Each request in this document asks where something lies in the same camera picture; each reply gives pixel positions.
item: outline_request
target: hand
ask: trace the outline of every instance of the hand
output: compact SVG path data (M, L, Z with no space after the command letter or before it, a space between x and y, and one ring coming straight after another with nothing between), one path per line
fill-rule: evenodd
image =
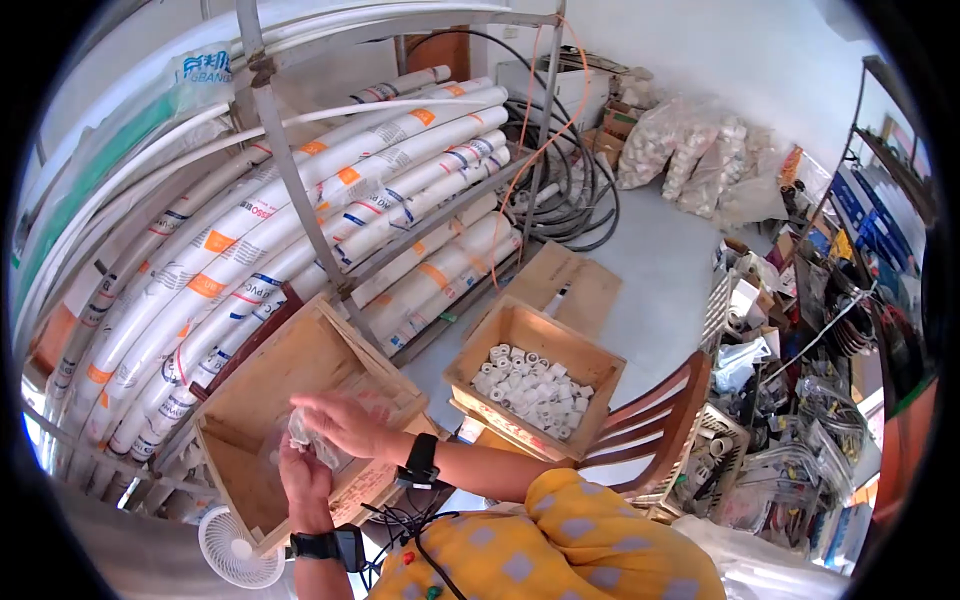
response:
M317 460L312 449L290 446L290 432L280 440L280 482L290 505L295 533L320 534L333 529L327 499L333 490L333 471Z
M303 421L323 434L347 454L357 458L376 458L383 454L391 432L371 419L352 397L338 392L316 396L293 396L290 402L302 406Z

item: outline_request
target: fan grille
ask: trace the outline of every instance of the fan grille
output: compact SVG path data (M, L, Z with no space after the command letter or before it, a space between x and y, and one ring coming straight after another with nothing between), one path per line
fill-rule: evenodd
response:
M221 506L204 516L200 524L200 548L210 567L240 588L262 589L274 584L283 573L283 548L262 557L238 558L231 549L243 533L229 512Z

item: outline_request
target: wristwatch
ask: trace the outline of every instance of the wristwatch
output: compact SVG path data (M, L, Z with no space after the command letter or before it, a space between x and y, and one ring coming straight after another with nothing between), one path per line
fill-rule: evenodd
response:
M414 440L405 467L396 468L396 483L404 488L433 490L440 470L433 466L437 451L437 436L421 433Z

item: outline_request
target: person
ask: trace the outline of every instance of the person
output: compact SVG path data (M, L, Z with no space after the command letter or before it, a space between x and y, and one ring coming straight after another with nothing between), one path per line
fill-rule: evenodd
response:
M370 420L342 394L294 396L306 424L358 458L405 465L415 436ZM710 557L670 527L647 520L609 488L569 468L506 450L438 442L434 465L446 483L503 502L525 515L494 511L442 516L420 543L463 597L489 600L712 600L725 598ZM330 469L288 444L280 478L293 533L319 535L334 527L327 498ZM301 600L352 597L336 560L297 558ZM453 599L455 592L413 542L392 550L369 598Z

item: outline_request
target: black watch strap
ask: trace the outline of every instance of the black watch strap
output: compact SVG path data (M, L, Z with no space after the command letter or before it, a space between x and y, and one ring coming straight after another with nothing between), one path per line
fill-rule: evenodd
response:
M290 548L296 557L306 559L316 559L318 561L326 559L342 558L340 544L337 543L337 533L328 531L325 534L312 536L309 534L290 534Z
M404 467L396 468L396 482L408 488L432 490L440 470L433 466L437 451L437 436L421 433L414 440Z

